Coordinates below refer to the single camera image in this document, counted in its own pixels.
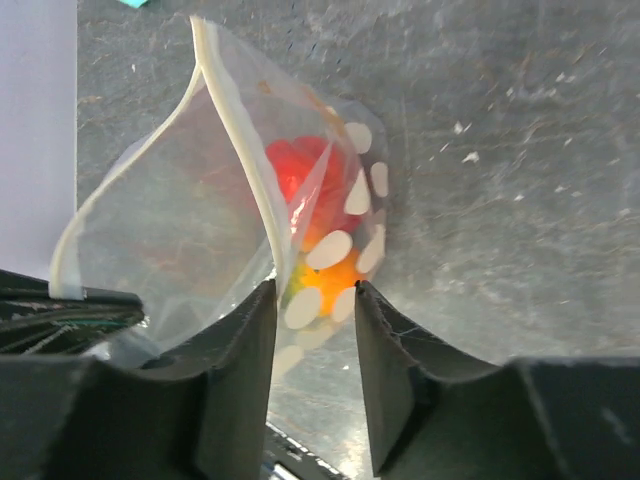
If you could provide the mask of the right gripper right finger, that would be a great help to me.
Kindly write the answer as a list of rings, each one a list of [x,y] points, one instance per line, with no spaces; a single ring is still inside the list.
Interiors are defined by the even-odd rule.
[[[494,365],[442,341],[365,281],[355,326],[378,478],[638,477],[637,357]]]

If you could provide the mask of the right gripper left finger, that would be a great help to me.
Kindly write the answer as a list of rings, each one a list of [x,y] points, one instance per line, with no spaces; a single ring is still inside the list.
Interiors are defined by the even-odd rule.
[[[1,353],[5,479],[255,479],[277,325],[260,283],[191,340],[134,367]]]

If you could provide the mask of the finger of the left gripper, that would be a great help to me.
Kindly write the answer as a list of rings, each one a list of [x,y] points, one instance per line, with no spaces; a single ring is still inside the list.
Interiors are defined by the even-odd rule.
[[[138,296],[88,289],[54,299],[44,280],[1,272],[1,353],[80,355],[144,320]]]

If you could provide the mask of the green orange mango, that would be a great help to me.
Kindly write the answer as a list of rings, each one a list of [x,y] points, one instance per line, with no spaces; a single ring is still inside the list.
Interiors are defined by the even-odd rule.
[[[283,297],[286,325],[301,329],[324,317],[344,321],[353,311],[356,283],[366,279],[358,267],[360,255],[344,230],[330,232],[299,253]]]

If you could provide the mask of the clear dotted zip bag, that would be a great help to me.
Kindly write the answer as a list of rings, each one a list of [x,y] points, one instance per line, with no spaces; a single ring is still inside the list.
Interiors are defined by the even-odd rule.
[[[190,20],[194,69],[175,110],[129,147],[79,207],[50,294],[130,292],[144,320],[89,353],[123,366],[178,347],[276,286],[276,370],[345,322],[285,323],[296,258],[344,230],[372,278],[385,256],[388,143],[364,105],[317,93],[229,30]]]

